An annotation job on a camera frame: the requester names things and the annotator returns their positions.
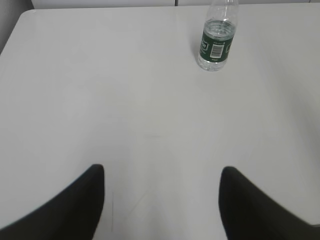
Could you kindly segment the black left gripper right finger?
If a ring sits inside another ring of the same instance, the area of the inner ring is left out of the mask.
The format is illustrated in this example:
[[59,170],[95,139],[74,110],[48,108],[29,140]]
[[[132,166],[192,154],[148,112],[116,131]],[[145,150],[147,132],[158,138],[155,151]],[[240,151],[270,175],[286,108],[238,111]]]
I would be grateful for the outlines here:
[[223,168],[219,212],[229,240],[318,240],[320,227],[295,216],[233,166]]

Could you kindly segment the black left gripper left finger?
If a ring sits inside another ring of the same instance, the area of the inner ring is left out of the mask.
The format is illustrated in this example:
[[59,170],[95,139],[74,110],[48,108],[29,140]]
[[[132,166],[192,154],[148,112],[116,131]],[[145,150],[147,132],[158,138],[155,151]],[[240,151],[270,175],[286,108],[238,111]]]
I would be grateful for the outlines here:
[[2,240],[91,240],[105,201],[105,171],[93,164],[47,203],[0,230]]

